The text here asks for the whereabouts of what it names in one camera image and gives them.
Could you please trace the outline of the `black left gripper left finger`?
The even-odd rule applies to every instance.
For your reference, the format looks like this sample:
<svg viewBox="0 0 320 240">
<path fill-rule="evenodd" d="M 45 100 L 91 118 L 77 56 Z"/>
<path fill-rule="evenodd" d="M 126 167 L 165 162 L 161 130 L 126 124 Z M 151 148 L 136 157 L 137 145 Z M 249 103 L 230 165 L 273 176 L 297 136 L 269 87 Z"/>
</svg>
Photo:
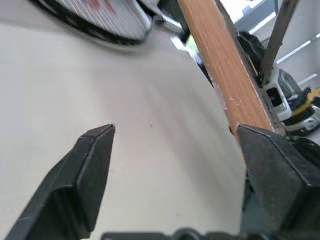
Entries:
<svg viewBox="0 0 320 240">
<path fill-rule="evenodd" d="M 94 231 L 104 196 L 116 127 L 81 135 L 46 174 L 5 240 L 82 240 Z"/>
</svg>

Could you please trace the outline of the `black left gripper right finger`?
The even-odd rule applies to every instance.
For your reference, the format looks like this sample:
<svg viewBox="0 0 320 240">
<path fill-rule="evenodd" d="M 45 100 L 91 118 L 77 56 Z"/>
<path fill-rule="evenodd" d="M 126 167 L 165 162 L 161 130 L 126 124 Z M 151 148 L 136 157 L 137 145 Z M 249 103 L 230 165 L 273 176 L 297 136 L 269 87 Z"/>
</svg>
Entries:
<svg viewBox="0 0 320 240">
<path fill-rule="evenodd" d="M 304 137 L 240 125 L 248 180 L 268 217 L 272 240 L 320 240 L 320 145 Z"/>
</svg>

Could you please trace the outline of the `wooden table edge strip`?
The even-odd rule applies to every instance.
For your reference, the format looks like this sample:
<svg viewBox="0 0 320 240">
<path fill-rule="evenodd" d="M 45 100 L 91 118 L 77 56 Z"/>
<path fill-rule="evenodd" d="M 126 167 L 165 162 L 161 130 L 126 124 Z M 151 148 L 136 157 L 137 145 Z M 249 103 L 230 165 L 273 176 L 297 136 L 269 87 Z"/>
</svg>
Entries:
<svg viewBox="0 0 320 240">
<path fill-rule="evenodd" d="M 178 0 L 234 135 L 240 125 L 289 139 L 264 88 L 260 88 L 220 0 Z"/>
</svg>

